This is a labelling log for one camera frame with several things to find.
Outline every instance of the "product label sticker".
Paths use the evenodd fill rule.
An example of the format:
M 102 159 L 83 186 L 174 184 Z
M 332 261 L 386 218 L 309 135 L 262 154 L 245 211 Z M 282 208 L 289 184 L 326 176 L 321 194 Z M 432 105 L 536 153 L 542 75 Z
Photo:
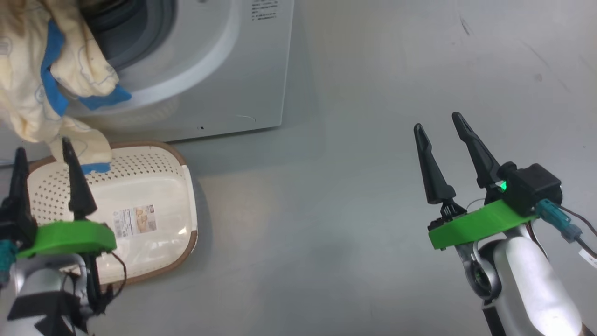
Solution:
M 157 230 L 153 205 L 131 207 L 112 213 L 116 238 Z
M 253 0 L 251 17 L 253 21 L 275 19 L 278 15 L 280 3 L 278 0 Z

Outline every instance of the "concrete floor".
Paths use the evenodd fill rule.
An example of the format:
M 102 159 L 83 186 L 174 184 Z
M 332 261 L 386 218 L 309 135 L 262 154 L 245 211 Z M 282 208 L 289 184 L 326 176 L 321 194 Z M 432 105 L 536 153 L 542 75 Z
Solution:
M 582 0 L 299 0 L 283 126 L 177 144 L 200 185 L 199 245 L 92 330 L 489 335 L 456 252 L 427 238 L 439 206 L 413 126 L 460 204 L 484 193 L 453 111 L 500 162 L 551 170 L 565 204 L 597 222 L 596 13 Z M 538 235 L 597 330 L 597 270 L 555 230 Z

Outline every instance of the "white tag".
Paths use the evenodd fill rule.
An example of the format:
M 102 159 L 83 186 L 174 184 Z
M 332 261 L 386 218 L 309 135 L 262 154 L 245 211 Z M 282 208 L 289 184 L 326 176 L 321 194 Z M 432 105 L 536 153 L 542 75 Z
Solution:
M 592 256 L 589 255 L 589 253 L 587 251 L 585 251 L 584 249 L 580 250 L 580 252 L 578 253 L 580 256 L 583 257 L 583 259 L 585 259 L 589 264 L 591 264 L 593 267 L 597 268 L 597 259 L 593 258 Z
M 152 204 L 114 211 L 112 215 L 116 238 L 157 230 Z

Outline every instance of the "cable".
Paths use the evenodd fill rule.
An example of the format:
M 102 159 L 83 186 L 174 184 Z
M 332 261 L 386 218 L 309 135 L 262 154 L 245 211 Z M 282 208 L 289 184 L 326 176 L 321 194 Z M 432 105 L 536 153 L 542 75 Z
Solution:
M 593 257 L 594 259 L 597 259 L 597 253 L 595 253 L 595 251 L 593 251 L 589 245 L 587 245 L 587 243 L 584 242 L 584 240 L 582 240 L 580 237 L 575 239 L 576 242 L 580 245 L 581 248 L 583 248 L 583 250 L 587 251 L 587 253 Z
M 466 206 L 466 210 L 468 211 L 468 210 L 469 210 L 469 207 L 470 207 L 471 205 L 473 205 L 474 203 L 476 203 L 476 202 L 478 202 L 478 201 L 484 201 L 484 200 L 485 200 L 484 198 L 479 198 L 479 199 L 477 199 L 477 200 L 474 200 L 474 201 L 470 202 L 470 203 L 469 203 L 469 205 L 467 205 L 467 206 Z
M 580 219 L 581 221 L 583 221 L 591 230 L 591 232 L 597 236 L 597 230 L 595 230 L 595 228 L 593 227 L 593 225 L 585 218 L 582 217 L 581 215 L 579 215 L 578 213 L 575 213 L 571 210 L 566 209 L 565 207 L 561 206 L 560 204 L 556 204 L 556 206 L 566 212 L 568 212 L 570 215 L 575 216 L 576 218 Z
M 118 260 L 118 262 L 120 262 L 120 264 L 122 265 L 122 271 L 124 272 L 124 280 L 120 284 L 120 288 L 118 288 L 118 292 L 116 292 L 116 294 L 114 294 L 114 297 L 112 298 L 114 300 L 115 298 L 118 297 L 118 295 L 120 295 L 120 293 L 122 293 L 122 289 L 127 284 L 127 265 L 114 252 L 111 252 L 110 254 L 112 254 L 112 256 L 114 256 L 114 258 L 116 258 L 116 260 Z
M 547 256 L 547 252 L 545 252 L 545 250 L 543 249 L 543 246 L 541 246 L 541 243 L 539 243 L 539 239 L 537 239 L 537 236 L 535 235 L 535 230 L 533 229 L 533 222 L 527 222 L 525 224 L 525 226 L 527 227 L 527 232 L 528 232 L 528 235 L 531 237 L 531 240 L 539 247 L 539 249 L 541 249 L 541 252 L 543 252 L 543 255 L 545 256 L 545 258 L 547 258 L 549 260 L 549 257 Z

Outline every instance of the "white plastic basket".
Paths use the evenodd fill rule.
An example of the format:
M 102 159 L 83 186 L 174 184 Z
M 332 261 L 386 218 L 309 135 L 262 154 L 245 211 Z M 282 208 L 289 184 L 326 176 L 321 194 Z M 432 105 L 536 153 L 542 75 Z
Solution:
M 180 265 L 197 242 L 193 183 L 182 156 L 162 142 L 112 144 L 107 173 L 87 175 L 97 211 L 89 220 L 115 232 L 115 253 L 127 265 L 127 283 L 168 272 Z M 29 200 L 38 225 L 71 221 L 68 167 L 53 158 L 31 165 Z M 123 280 L 111 255 L 97 259 L 100 283 Z

